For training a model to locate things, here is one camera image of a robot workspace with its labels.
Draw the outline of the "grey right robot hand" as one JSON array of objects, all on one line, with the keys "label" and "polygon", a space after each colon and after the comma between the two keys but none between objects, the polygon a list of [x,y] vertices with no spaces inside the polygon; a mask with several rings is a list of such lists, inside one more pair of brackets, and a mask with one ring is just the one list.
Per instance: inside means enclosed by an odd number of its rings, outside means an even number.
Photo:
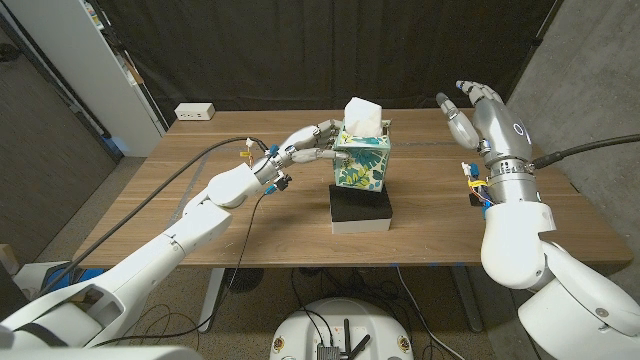
[{"label": "grey right robot hand", "polygon": [[533,148],[528,131],[500,95],[488,85],[474,81],[457,81],[456,87],[475,107],[471,120],[444,93],[436,94],[436,102],[446,115],[456,142],[478,151],[487,168],[509,159],[529,163]]}]

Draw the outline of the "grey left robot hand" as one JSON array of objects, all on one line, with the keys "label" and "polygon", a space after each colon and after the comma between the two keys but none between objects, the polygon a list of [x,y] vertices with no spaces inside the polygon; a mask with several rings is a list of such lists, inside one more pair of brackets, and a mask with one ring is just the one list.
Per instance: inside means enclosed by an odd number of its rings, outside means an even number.
[{"label": "grey left robot hand", "polygon": [[341,121],[330,119],[292,133],[281,145],[274,145],[265,152],[265,157],[253,167],[254,175],[261,184],[265,184],[294,163],[349,159],[351,155],[347,151],[332,149],[341,126]]}]

